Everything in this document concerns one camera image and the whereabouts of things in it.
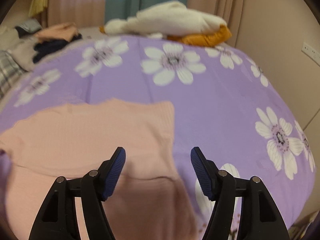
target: electrical outlet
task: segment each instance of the electrical outlet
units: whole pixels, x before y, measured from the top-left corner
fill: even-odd
[[[320,53],[307,43],[303,43],[302,52],[309,56],[314,62],[320,66]]]

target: dark clothing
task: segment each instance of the dark clothing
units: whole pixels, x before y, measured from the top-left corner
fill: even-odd
[[[78,34],[73,36],[71,42],[82,39],[82,35]],[[43,57],[47,56],[48,54],[54,53],[60,49],[63,49],[67,46],[69,42],[66,40],[51,40],[51,41],[44,41],[42,43],[37,43],[34,47],[34,50],[38,52],[32,61],[33,63],[38,63]]]

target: folded clothes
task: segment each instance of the folded clothes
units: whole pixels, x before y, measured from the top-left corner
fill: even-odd
[[[82,39],[81,34],[73,36],[70,42],[73,42],[79,39]],[[36,54],[33,57],[32,59],[33,63],[39,62],[43,57],[47,56],[48,54],[51,54],[60,49],[63,49],[70,42],[63,39],[59,39],[59,40],[50,40],[50,41],[44,41],[42,43],[37,43],[34,47],[34,50],[37,51],[38,54]]]
[[[170,41],[177,41],[186,45],[199,46],[199,47],[215,47],[230,39],[232,36],[229,28],[225,25],[220,26],[220,30],[211,35],[205,34],[192,34],[184,37],[168,36]]]
[[[0,50],[7,50],[20,42],[16,29],[9,29],[0,34]]]
[[[51,40],[66,40],[71,42],[73,37],[78,34],[79,31],[75,23],[61,23],[39,31],[35,34],[35,37],[38,38],[39,43]]]

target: plaid fabric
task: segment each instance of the plaid fabric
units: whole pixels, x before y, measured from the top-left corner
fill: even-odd
[[[6,51],[0,51],[0,100],[25,71]]]

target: yellow cloth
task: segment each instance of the yellow cloth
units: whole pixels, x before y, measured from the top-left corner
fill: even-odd
[[[214,47],[230,39],[231,31],[225,25],[220,25],[220,30],[211,35],[191,34],[184,37],[168,36],[170,41],[181,42],[186,45],[200,46],[200,47]]]
[[[101,33],[106,34],[106,32],[104,31],[104,26],[100,26],[100,27],[99,27],[99,31],[100,31]]]
[[[29,17],[34,17],[48,7],[48,0],[32,0],[29,10]]]

